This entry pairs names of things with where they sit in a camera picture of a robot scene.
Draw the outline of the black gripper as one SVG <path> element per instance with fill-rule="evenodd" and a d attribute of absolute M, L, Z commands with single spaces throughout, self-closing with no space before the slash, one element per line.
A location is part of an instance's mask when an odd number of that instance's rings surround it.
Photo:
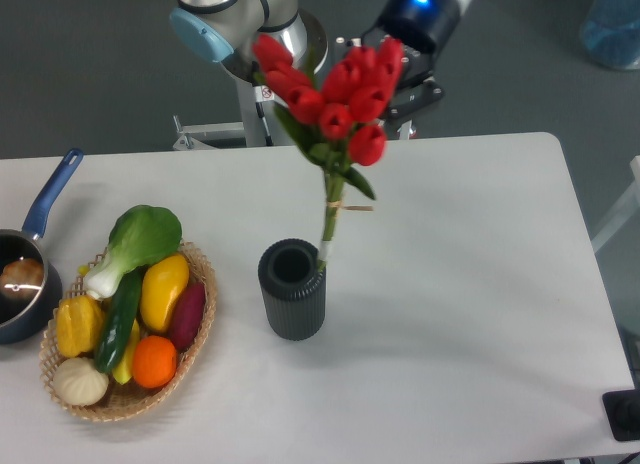
<path fill-rule="evenodd" d="M 429 77 L 460 20 L 461 0 L 388 0 L 361 37 L 335 38 L 333 61 L 341 61 L 362 44 L 377 48 L 387 36 L 401 41 L 408 61 L 403 65 L 399 85 L 413 88 L 396 94 L 382 119 L 404 123 L 445 97 L 444 88 Z"/>

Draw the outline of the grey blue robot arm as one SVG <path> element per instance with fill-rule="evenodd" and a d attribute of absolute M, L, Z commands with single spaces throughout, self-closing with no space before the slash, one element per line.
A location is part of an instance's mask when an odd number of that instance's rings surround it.
<path fill-rule="evenodd" d="M 331 58 L 385 37 L 402 42 L 406 57 L 399 92 L 411 98 L 392 104 L 386 122 L 403 122 L 440 98 L 433 81 L 436 59 L 472 0 L 388 0 L 374 23 L 351 39 L 328 37 L 319 20 L 299 0 L 177 0 L 169 20 L 179 40 L 208 63 L 220 63 L 236 81 L 242 128 L 262 136 L 269 132 L 269 95 L 254 79 L 257 63 L 251 50 L 261 35 L 282 43 L 295 64 L 311 63 L 317 75 L 328 71 Z"/>

